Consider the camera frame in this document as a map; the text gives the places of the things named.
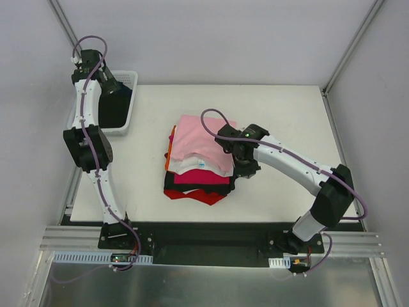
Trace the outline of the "white plastic laundry basket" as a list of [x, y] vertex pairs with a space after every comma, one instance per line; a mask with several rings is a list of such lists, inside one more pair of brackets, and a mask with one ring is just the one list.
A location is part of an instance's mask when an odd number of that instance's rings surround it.
[[68, 128], [63, 139], [83, 139], [83, 128], [96, 127], [106, 136], [125, 136], [128, 133], [130, 117], [135, 100], [137, 73], [97, 71], [87, 80], [87, 74], [75, 70], [72, 74], [76, 99]]

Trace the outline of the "magenta t shirt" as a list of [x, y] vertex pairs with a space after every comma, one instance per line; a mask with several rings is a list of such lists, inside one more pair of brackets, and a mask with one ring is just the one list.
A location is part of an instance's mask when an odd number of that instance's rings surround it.
[[203, 184], [203, 185], [222, 185], [229, 184], [229, 177], [216, 175], [214, 172], [204, 169], [189, 170], [181, 175], [169, 170], [168, 173], [174, 175], [175, 184]]

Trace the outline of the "red t shirt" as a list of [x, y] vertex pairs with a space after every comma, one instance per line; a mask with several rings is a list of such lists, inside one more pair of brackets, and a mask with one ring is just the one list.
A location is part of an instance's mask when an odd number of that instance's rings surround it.
[[180, 199], [191, 199], [196, 200], [201, 203], [205, 203], [209, 206], [216, 204], [217, 202], [226, 198], [226, 196], [218, 193], [206, 193], [202, 189], [196, 189], [189, 191], [187, 193], [176, 191], [172, 189], [165, 189], [164, 194], [171, 200], [180, 200]]

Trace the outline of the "pink t shirt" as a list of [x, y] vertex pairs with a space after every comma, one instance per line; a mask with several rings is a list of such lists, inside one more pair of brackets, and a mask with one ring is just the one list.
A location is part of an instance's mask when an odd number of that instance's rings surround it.
[[193, 156], [205, 158], [224, 173], [233, 169], [233, 158], [205, 130], [201, 118], [184, 114], [176, 125], [170, 158], [182, 161]]

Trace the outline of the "white t shirt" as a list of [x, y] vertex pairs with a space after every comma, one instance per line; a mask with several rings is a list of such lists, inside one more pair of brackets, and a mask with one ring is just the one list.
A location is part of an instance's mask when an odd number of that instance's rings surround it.
[[211, 159], [196, 154], [190, 155], [183, 160], [178, 160], [171, 157], [166, 165], [167, 171], [178, 175], [182, 175], [194, 169], [211, 171], [212, 173], [221, 177], [231, 177], [234, 173], [232, 164], [228, 164], [227, 167], [218, 166]]

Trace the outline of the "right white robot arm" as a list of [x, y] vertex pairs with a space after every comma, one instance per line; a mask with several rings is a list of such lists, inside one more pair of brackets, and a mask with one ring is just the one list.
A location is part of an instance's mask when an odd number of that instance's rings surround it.
[[250, 178], [264, 164], [293, 179], [315, 197], [312, 207], [288, 232], [274, 240], [285, 253], [303, 252], [317, 233], [338, 225], [354, 201], [351, 172], [346, 166], [331, 168], [292, 153], [258, 125], [237, 130], [225, 124], [215, 141], [232, 156], [235, 177]]

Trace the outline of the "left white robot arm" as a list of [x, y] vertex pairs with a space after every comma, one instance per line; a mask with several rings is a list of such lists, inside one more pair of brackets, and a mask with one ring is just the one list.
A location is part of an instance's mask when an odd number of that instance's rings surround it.
[[63, 139], [75, 165], [90, 179], [103, 215], [103, 235], [123, 249], [135, 242], [125, 207], [120, 203], [114, 186], [111, 163], [112, 146], [100, 128], [98, 107], [102, 85], [112, 80], [104, 77], [105, 54], [93, 49], [74, 56], [75, 70], [72, 82], [75, 87], [75, 114], [71, 127], [63, 131]]

